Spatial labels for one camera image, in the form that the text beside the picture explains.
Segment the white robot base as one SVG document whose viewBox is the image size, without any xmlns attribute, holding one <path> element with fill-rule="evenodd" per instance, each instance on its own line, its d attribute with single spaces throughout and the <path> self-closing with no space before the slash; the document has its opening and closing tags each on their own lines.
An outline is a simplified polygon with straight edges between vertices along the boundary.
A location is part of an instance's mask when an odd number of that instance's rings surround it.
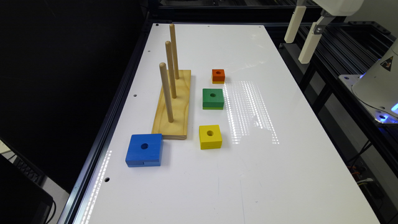
<svg viewBox="0 0 398 224">
<path fill-rule="evenodd" d="M 340 75 L 375 122 L 397 124 L 397 42 L 362 75 Z"/>
</svg>

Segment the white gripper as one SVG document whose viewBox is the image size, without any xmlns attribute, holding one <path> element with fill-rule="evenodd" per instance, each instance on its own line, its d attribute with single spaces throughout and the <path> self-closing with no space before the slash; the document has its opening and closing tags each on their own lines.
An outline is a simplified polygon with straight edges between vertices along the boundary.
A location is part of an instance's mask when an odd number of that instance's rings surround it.
<svg viewBox="0 0 398 224">
<path fill-rule="evenodd" d="M 322 33 L 326 26 L 335 18 L 335 16 L 352 16 L 363 5 L 364 0 L 313 0 L 316 4 L 322 7 L 326 12 L 332 16 L 321 16 L 319 20 L 314 22 L 307 35 L 298 60 L 301 64 L 308 64 L 313 56 L 313 53 L 322 37 Z M 306 11 L 306 0 L 298 0 L 295 11 L 292 14 L 287 32 L 284 40 L 286 43 L 291 44 L 300 23 Z"/>
</svg>

